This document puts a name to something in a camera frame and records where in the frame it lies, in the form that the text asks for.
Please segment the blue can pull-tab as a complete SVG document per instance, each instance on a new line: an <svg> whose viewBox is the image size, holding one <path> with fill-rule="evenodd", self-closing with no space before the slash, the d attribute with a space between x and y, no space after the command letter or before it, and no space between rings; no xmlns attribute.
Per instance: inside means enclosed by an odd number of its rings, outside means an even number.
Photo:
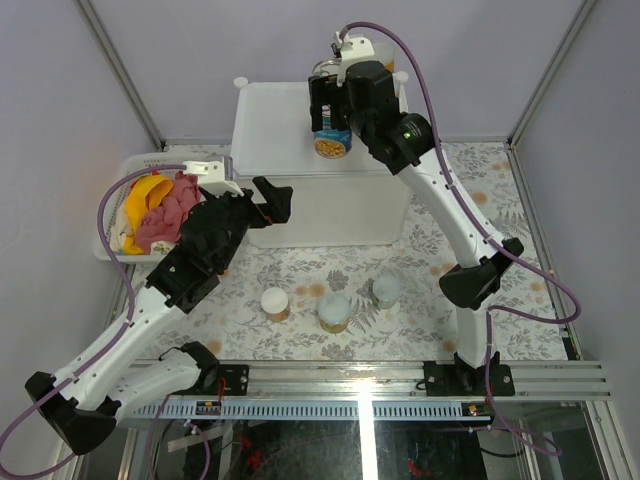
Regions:
<svg viewBox="0 0 640 480"><path fill-rule="evenodd" d="M331 58L319 61L313 67L313 76L329 77L339 73L341 60L339 58Z"/></svg>
<svg viewBox="0 0 640 480"><path fill-rule="evenodd" d="M322 106L322 128L313 133L314 149L324 158L338 159L345 157L352 148L352 132L331 127L331 107Z"/></svg>

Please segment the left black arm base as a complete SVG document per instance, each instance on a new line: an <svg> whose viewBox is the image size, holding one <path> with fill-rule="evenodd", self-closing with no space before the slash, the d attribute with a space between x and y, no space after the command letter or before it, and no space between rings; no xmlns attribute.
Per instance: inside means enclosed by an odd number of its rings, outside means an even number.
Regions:
<svg viewBox="0 0 640 480"><path fill-rule="evenodd" d="M181 347L171 347L158 357L160 362L174 358L171 351L186 354L198 370L194 382L178 389L173 395L245 396L248 390L249 366L244 364L223 364L200 342L189 342Z"/></svg>

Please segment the short can white lid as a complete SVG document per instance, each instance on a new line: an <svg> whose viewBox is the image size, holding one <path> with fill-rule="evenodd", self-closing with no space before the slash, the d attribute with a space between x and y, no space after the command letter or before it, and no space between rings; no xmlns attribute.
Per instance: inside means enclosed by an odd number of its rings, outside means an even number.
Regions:
<svg viewBox="0 0 640 480"><path fill-rule="evenodd" d="M260 305L267 318L273 322L281 322L287 319L290 313L289 297L279 287L271 287L265 290L261 296Z"/></svg>

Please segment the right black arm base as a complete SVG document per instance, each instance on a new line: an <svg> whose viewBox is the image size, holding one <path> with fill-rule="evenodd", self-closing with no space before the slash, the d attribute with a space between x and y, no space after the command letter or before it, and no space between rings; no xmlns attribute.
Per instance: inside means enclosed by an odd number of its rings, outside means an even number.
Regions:
<svg viewBox="0 0 640 480"><path fill-rule="evenodd" d="M490 359L489 381L485 365L472 368L455 354L452 363L425 361L423 379L415 388L430 397L486 396L487 391L494 397L515 395L511 368L502 363L499 352Z"/></svg>

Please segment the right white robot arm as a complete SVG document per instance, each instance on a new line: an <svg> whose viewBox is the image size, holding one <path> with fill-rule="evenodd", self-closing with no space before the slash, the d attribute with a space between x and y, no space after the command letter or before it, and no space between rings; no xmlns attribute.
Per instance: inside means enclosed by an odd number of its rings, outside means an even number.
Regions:
<svg viewBox="0 0 640 480"><path fill-rule="evenodd" d="M456 308L454 363L442 384L478 394L492 380L499 357L487 342L488 300L524 247L506 238L475 207L435 139L428 120L400 105L394 77L375 60L317 67L308 79L311 129L350 130L368 153L397 176L425 204L453 248L456 265L439 280Z"/></svg>

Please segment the short can clear lid front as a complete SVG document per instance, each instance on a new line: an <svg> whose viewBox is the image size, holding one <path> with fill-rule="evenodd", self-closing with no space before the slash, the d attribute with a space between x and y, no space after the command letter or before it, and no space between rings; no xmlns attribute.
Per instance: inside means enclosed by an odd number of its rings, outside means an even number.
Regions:
<svg viewBox="0 0 640 480"><path fill-rule="evenodd" d="M320 326L327 332L337 334L346 329L351 316L351 302L343 294L332 292L319 300L317 314Z"/></svg>

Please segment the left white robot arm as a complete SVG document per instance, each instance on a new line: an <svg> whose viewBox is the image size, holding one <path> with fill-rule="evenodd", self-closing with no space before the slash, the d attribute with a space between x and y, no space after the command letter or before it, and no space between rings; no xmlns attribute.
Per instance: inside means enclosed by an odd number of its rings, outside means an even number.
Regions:
<svg viewBox="0 0 640 480"><path fill-rule="evenodd" d="M124 417L157 399L219 388L219 361L197 341L130 378L124 374L152 340L219 285L248 230L288 222L292 187L277 187L264 177L252 182L251 189L229 183L203 190L203 202L181 226L178 245L147 276L130 310L67 366L27 380L38 412L74 454L93 451Z"/></svg>

